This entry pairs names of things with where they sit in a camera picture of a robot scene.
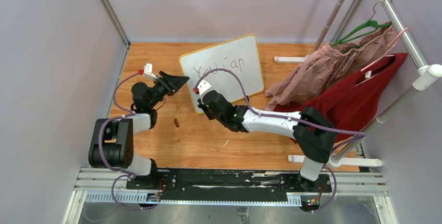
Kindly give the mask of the brown marker cap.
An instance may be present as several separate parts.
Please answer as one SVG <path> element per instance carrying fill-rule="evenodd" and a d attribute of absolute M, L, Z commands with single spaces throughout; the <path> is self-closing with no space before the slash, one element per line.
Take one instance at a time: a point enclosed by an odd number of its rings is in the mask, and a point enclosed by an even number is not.
<path fill-rule="evenodd" d="M 180 124 L 179 124 L 179 121 L 178 121 L 178 119 L 174 119 L 174 124 L 175 124 L 175 126 L 176 126 L 177 128 L 179 128 L 179 127 L 180 127 Z"/>

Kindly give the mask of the yellow framed whiteboard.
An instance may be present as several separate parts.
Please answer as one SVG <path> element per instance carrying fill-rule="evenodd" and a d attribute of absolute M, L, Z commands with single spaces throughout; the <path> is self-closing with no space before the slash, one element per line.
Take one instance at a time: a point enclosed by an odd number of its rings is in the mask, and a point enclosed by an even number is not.
<path fill-rule="evenodd" d="M 203 111 L 197 106 L 199 97 L 194 93 L 193 88 L 205 74 L 208 74 L 205 80 L 227 101 L 235 102 L 244 98 L 234 76 L 221 70 L 209 73 L 210 70 L 222 68 L 234 73 L 248 96 L 264 90 L 258 42 L 254 34 L 186 53 L 180 56 L 179 63 L 183 74 L 190 78 L 187 85 L 192 105 L 198 114 Z"/>

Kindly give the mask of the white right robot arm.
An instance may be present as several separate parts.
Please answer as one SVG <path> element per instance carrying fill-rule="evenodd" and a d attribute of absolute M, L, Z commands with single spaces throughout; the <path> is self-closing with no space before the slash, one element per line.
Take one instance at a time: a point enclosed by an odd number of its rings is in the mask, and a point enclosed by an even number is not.
<path fill-rule="evenodd" d="M 319 181 L 320 172 L 328 163 L 338 133 L 316 109 L 281 113 L 249 105 L 234 106 L 215 90 L 200 96 L 198 108 L 208 119 L 217 120 L 232 132 L 266 132 L 294 139 L 304 154 L 295 184 L 307 192 L 324 189 L 325 184 Z"/>

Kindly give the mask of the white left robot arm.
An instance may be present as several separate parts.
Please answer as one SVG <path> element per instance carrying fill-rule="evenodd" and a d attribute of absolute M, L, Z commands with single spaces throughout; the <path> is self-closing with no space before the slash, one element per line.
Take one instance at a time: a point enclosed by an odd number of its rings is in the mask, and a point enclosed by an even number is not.
<path fill-rule="evenodd" d="M 187 76 L 172 76 L 163 71 L 152 75 L 153 86 L 137 82 L 131 88 L 132 100 L 126 114 L 114 118 L 101 118 L 95 122 L 88 162 L 93 168 L 107 168 L 122 172 L 137 186 L 164 188 L 156 162 L 135 153 L 134 135 L 152 129 L 156 125 L 155 106 L 167 96 L 173 96 L 188 81 Z"/>

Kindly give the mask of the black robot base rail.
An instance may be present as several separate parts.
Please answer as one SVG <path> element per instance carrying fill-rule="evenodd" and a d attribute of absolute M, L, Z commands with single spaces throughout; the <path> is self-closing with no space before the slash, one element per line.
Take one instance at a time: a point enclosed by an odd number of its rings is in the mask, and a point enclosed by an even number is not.
<path fill-rule="evenodd" d="M 387 195 L 383 176 L 373 172 L 323 171 L 310 182 L 296 171 L 165 168 L 151 180 L 82 168 L 68 208 L 74 211 L 96 203 L 130 210 L 158 205 L 281 206 L 313 213 L 340 196 Z"/>

